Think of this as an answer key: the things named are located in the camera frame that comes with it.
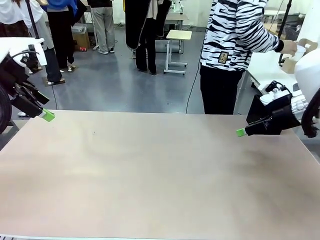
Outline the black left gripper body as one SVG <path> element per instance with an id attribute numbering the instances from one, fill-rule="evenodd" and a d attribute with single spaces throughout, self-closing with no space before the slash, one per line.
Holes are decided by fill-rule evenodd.
<path id="1" fill-rule="evenodd" d="M 0 99 L 9 100 L 9 96 L 15 98 L 16 95 L 26 98 L 24 87 L 27 82 L 25 68 L 7 53 L 0 63 Z"/>

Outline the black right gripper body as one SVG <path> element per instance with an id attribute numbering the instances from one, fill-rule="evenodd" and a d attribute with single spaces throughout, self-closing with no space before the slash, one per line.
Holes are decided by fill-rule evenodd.
<path id="1" fill-rule="evenodd" d="M 292 129 L 300 125 L 300 121 L 297 120 L 289 104 L 272 110 L 271 118 L 267 126 L 267 134 L 280 135 L 283 130 Z"/>

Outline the person's left hand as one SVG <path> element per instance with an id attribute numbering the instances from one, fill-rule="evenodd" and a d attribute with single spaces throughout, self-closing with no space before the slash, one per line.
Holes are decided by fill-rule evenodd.
<path id="1" fill-rule="evenodd" d="M 298 50 L 298 45 L 293 40 L 283 40 L 283 49 L 280 51 L 281 54 L 287 54 L 294 56 Z"/>

